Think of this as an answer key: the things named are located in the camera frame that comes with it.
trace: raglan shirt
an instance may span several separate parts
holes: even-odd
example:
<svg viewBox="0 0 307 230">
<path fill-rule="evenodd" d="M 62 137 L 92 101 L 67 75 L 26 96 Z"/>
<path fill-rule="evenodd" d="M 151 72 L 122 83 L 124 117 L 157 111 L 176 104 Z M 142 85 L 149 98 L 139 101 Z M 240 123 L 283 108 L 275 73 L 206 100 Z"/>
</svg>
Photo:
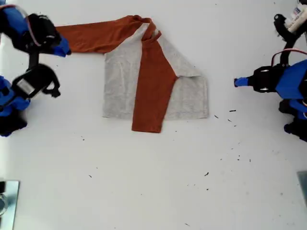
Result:
<svg viewBox="0 0 307 230">
<path fill-rule="evenodd" d="M 132 130 L 160 133 L 166 119 L 208 116 L 205 78 L 149 18 L 57 27 L 71 51 L 105 54 L 103 117 L 133 118 Z"/>
</svg>

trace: white table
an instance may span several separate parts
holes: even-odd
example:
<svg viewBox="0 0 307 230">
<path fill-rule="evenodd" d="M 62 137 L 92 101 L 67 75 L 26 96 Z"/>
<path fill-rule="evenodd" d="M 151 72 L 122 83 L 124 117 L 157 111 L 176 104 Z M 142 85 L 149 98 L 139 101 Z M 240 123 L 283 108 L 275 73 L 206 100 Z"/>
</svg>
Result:
<svg viewBox="0 0 307 230">
<path fill-rule="evenodd" d="M 283 48 L 273 17 L 289 16 L 294 0 L 15 3 L 55 25 L 151 17 L 208 79 L 211 113 L 164 122 L 161 134 L 132 132 L 131 121 L 101 116 L 102 55 L 41 55 L 62 95 L 33 100 L 28 127 L 0 139 L 0 176 L 21 181 L 15 230 L 307 228 L 296 176 L 307 170 L 307 143 L 284 133 L 292 118 L 278 112 L 278 95 L 233 87 Z M 7 38 L 0 48 L 3 76 L 26 70 L 26 54 Z"/>
</svg>

